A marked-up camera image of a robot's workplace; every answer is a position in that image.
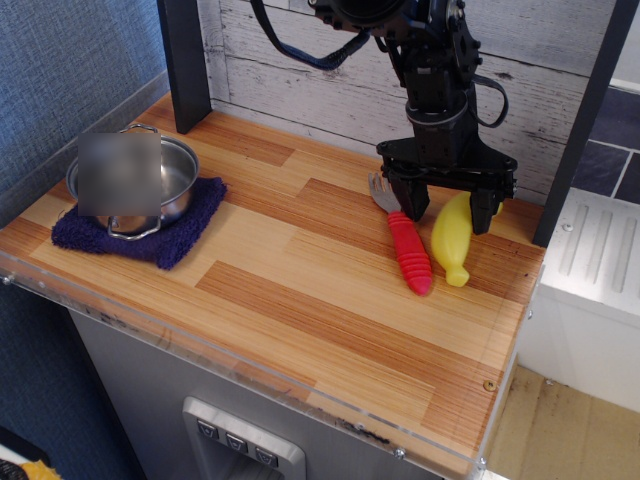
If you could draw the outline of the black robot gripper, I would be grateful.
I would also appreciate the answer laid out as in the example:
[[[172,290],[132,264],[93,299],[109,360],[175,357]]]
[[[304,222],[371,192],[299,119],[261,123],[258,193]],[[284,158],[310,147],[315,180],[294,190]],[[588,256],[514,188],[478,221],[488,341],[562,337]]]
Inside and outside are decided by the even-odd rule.
[[[377,152],[402,211],[414,222],[429,206],[430,185],[471,191],[472,229],[482,235],[498,213],[498,197],[515,193],[517,162],[486,145],[467,113],[447,123],[416,124],[412,137],[383,141]]]

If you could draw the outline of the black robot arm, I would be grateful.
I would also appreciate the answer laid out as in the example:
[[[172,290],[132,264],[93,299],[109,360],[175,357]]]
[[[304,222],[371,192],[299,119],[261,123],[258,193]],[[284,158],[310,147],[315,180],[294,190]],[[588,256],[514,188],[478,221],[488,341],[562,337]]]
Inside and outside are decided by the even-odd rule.
[[[514,195],[517,163],[479,136],[477,75],[481,44],[468,29],[462,1],[313,1],[317,17],[336,30],[373,36],[407,91],[409,138],[378,144],[382,172],[402,210],[418,221],[431,185],[470,194],[472,228],[486,233],[501,202]]]

